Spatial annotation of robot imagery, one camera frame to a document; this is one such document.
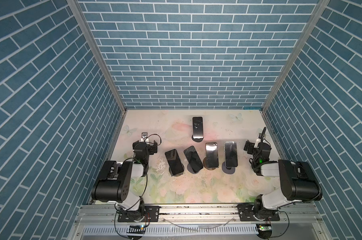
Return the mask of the purple metal phone stand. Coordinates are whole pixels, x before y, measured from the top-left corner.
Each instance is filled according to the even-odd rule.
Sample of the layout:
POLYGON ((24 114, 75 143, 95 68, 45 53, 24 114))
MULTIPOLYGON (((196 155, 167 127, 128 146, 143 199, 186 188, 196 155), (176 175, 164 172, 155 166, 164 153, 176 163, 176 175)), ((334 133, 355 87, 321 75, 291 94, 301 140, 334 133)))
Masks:
POLYGON ((235 167, 227 168, 227 167, 226 167, 226 163, 224 162, 224 163, 222 164, 222 170, 223 170, 223 172, 224 172, 225 174, 232 175, 232 174, 235 173, 236 168, 235 168, 235 167))

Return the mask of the wooden base phone stand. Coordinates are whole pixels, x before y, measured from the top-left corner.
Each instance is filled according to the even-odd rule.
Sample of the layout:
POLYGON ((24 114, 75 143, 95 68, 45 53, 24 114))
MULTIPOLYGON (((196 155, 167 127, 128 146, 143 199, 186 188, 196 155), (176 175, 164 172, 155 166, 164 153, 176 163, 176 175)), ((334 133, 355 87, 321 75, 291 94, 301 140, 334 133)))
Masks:
POLYGON ((212 171, 212 170, 215 170, 216 168, 218 168, 218 166, 219 165, 217 165, 217 164, 213 164, 213 165, 208 164, 208 165, 205 165, 205 168, 209 171, 212 171))

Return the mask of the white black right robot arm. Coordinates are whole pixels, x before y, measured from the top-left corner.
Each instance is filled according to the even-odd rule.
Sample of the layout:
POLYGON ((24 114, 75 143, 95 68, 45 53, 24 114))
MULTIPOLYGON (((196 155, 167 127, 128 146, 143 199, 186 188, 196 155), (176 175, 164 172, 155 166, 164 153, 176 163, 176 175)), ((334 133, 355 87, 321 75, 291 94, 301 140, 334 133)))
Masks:
POLYGON ((323 191, 311 166, 307 162, 271 161, 271 149, 271 145, 261 139, 255 143, 246 141, 244 146, 244 150, 252 155, 249 162, 256 175, 280 180, 280 186, 273 192, 257 196, 254 215, 264 219, 290 204, 320 201, 323 191))

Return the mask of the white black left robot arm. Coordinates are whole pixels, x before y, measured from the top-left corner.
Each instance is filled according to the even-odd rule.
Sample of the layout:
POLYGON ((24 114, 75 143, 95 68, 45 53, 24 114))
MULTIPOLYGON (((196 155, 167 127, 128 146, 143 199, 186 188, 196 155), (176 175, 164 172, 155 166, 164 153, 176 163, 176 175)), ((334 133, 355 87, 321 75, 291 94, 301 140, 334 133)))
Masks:
POLYGON ((148 177, 149 157, 158 152, 156 141, 146 139, 133 143, 134 156, 122 163, 105 161, 91 190, 94 201, 113 202, 118 213, 145 213, 143 195, 130 191, 131 178, 148 177))

